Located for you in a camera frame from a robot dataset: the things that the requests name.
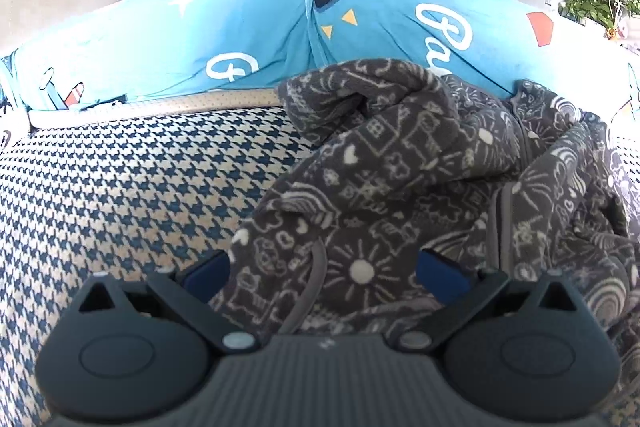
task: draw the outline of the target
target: orange shape print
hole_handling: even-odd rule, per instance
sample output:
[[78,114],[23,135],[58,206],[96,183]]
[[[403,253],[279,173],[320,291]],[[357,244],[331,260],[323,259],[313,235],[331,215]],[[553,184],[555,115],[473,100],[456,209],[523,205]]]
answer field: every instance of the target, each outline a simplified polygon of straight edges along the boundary
[[536,34],[538,47],[551,44],[551,37],[554,34],[554,22],[549,15],[542,12],[527,13],[533,32]]

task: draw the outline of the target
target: blue and white houndstooth cushion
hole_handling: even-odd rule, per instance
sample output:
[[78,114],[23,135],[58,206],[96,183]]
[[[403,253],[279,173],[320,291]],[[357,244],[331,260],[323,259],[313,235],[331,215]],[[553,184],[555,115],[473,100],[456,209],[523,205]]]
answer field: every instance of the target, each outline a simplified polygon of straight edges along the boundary
[[48,416],[33,374],[91,272],[135,280],[226,249],[310,146],[281,108],[40,131],[0,155],[0,427]]

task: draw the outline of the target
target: white cursive letter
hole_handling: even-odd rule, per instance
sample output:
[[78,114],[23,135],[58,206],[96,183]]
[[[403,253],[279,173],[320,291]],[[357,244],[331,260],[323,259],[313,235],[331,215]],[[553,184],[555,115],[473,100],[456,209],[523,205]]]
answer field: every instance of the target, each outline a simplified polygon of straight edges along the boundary
[[[429,63],[429,69],[433,71],[433,74],[437,74],[438,76],[443,76],[444,74],[451,74],[451,71],[446,70],[445,68],[441,68],[439,66],[435,66],[433,64],[434,60],[441,60],[443,62],[449,62],[451,59],[451,50],[447,48],[442,42],[434,37],[427,37],[424,39],[424,43],[427,45],[427,49],[429,52],[427,53],[427,62]],[[432,44],[437,44],[441,52],[436,51],[431,48]]]
[[224,60],[244,60],[249,67],[251,67],[251,72],[255,73],[260,69],[258,66],[258,61],[255,60],[251,55],[247,55],[246,53],[223,53],[222,55],[216,55],[209,62],[207,62],[207,76],[211,78],[216,78],[219,80],[223,80],[227,78],[229,82],[234,82],[236,80],[236,76],[246,76],[246,71],[242,68],[235,68],[233,62],[229,63],[229,67],[226,71],[214,71],[213,66],[218,64],[219,62],[223,62]]
[[[442,20],[440,22],[431,20],[425,17],[424,12],[437,12],[443,15]],[[418,20],[427,26],[431,26],[436,30],[440,30],[444,37],[449,41],[454,48],[459,51],[465,51],[469,49],[471,45],[471,41],[474,38],[474,32],[471,29],[471,26],[466,21],[466,19],[459,14],[455,13],[453,10],[449,8],[445,8],[444,6],[438,6],[437,4],[418,4],[415,7],[415,16],[418,17]],[[451,34],[460,35],[460,30],[457,26],[453,24],[449,24],[449,19],[447,16],[452,19],[458,21],[464,30],[464,35],[462,35],[462,40],[457,41],[451,37]]]

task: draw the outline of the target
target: star print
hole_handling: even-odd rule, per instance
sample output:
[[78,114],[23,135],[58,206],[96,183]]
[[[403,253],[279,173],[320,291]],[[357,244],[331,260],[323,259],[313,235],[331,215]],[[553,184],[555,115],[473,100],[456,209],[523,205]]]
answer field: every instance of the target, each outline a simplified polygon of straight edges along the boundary
[[169,3],[169,6],[177,6],[180,9],[180,19],[184,17],[184,11],[187,9],[187,6],[191,4],[195,0],[172,0]]

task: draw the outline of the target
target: gray fleece blanket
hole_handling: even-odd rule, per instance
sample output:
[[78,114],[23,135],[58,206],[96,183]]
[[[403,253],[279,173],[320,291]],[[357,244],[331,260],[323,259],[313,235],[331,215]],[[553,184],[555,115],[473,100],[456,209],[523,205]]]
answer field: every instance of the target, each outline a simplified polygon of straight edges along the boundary
[[638,380],[638,188],[607,126],[523,81],[505,102],[396,60],[313,71],[278,87],[320,147],[236,232],[214,307],[262,338],[397,333],[441,304],[416,280],[429,248],[519,280],[562,269]]

